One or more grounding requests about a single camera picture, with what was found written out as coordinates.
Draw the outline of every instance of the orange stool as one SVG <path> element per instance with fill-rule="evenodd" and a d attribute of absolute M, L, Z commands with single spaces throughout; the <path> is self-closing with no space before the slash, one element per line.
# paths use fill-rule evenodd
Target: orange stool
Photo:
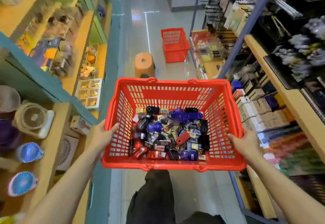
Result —
<path fill-rule="evenodd" d="M 136 78 L 154 78 L 155 68 L 151 53 L 138 53 L 134 58 L 134 73 Z"/>

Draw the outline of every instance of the tiled floor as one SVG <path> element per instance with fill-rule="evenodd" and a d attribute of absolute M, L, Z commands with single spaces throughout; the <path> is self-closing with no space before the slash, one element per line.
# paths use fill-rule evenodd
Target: tiled floor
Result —
<path fill-rule="evenodd" d="M 196 78 L 191 59 L 184 63 L 165 63 L 160 36 L 161 29 L 177 27 L 183 27 L 189 36 L 193 11 L 171 13 L 167 0 L 122 0 L 122 4 L 118 77 L 134 77 L 134 56 L 150 52 L 156 65 L 156 78 Z M 200 29 L 203 18 L 204 12 L 198 11 L 194 29 Z M 125 223 L 130 200 L 144 184 L 145 174 L 141 170 L 112 170 L 110 224 Z M 170 176 L 178 222 L 200 210 L 220 214 L 228 224 L 245 223 L 227 172 L 172 170 Z"/>

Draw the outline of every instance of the red shopping basket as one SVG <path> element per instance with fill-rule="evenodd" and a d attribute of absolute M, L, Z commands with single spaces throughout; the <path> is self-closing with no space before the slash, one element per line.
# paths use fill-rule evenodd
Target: red shopping basket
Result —
<path fill-rule="evenodd" d="M 184 62 L 189 51 L 189 42 L 184 29 L 172 28 L 160 32 L 166 63 Z"/>
<path fill-rule="evenodd" d="M 178 107 L 197 107 L 208 120 L 210 150 L 206 161 L 135 160 L 128 157 L 130 129 L 137 107 L 158 106 L 174 110 Z M 105 122 L 109 130 L 120 123 L 112 142 L 106 147 L 101 163 L 105 168 L 170 169 L 170 170 L 228 170 L 246 167 L 244 158 L 228 140 L 226 128 L 237 137 L 243 130 L 238 108 L 232 98 L 227 80 L 158 81 L 156 78 L 120 78 L 110 102 Z"/>

